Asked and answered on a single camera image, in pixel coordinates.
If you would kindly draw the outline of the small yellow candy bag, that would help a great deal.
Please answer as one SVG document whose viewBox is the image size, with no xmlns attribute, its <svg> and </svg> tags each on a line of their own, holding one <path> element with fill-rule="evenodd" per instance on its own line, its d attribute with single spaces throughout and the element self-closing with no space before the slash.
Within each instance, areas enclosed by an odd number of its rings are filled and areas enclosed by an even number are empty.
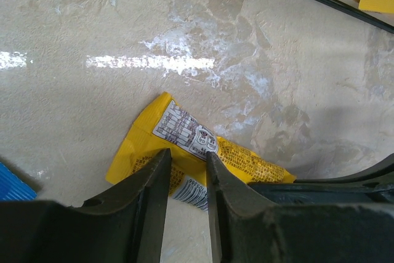
<svg viewBox="0 0 394 263">
<path fill-rule="evenodd" d="M 139 171 L 162 149 L 172 157 L 169 196 L 207 211 L 206 154 L 216 153 L 238 179 L 292 183 L 296 177 L 255 152 L 215 135 L 163 92 L 132 123 L 106 174 L 115 185 Z"/>
</svg>

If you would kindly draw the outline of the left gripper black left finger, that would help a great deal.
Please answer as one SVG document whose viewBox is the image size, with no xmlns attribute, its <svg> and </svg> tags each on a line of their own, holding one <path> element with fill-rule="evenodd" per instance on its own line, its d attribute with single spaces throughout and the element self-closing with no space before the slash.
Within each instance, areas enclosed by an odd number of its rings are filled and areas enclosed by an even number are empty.
<svg viewBox="0 0 394 263">
<path fill-rule="evenodd" d="M 81 207 L 1 203 L 2 262 L 159 262 L 171 173 L 161 150 Z"/>
</svg>

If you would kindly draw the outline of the blue M&M bag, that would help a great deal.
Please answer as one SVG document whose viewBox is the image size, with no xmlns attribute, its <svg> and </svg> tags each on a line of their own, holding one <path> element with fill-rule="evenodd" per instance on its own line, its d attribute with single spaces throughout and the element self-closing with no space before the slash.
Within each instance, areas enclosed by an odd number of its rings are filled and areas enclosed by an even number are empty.
<svg viewBox="0 0 394 263">
<path fill-rule="evenodd" d="M 0 200 L 1 201 L 31 201 L 37 193 L 4 164 L 0 164 Z"/>
</svg>

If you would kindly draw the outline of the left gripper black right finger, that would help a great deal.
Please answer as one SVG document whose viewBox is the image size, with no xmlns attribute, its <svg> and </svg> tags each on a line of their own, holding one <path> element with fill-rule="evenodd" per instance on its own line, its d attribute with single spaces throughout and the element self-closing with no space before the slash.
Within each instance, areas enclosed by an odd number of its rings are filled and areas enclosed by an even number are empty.
<svg viewBox="0 0 394 263">
<path fill-rule="evenodd" d="M 214 262 L 392 262 L 393 157 L 291 184 L 235 177 L 207 156 Z"/>
</svg>

